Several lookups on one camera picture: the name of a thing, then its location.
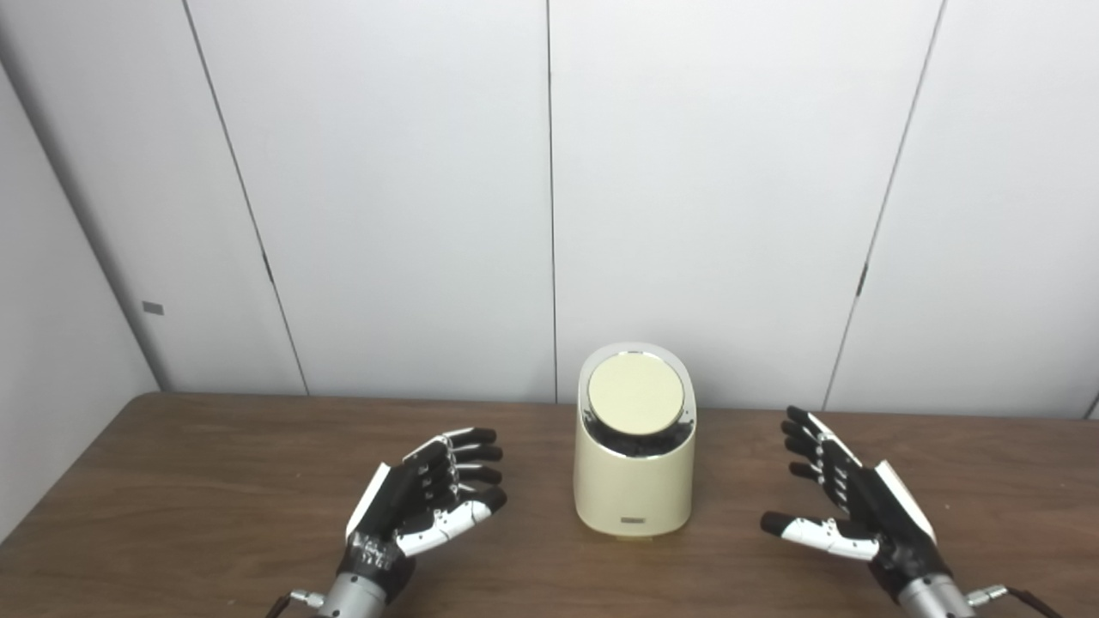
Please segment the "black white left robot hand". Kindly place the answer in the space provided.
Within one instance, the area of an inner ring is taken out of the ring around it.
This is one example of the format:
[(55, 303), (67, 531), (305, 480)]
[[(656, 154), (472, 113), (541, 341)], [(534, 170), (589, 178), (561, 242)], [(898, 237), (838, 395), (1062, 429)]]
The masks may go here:
[(374, 472), (345, 527), (337, 582), (323, 615), (374, 617), (395, 602), (417, 570), (417, 556), (491, 518), (507, 503), (503, 457), (490, 427), (464, 427), (429, 438), (396, 465)]

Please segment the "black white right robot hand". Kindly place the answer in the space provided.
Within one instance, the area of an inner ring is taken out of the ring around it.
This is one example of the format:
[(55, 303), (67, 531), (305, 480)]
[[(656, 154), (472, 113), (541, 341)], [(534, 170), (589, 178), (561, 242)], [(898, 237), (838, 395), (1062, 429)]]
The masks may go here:
[(815, 415), (790, 406), (780, 424), (785, 446), (800, 455), (793, 476), (815, 482), (844, 518), (762, 514), (759, 527), (786, 542), (867, 563), (892, 602), (915, 580), (950, 576), (926, 514), (890, 462), (868, 466)]

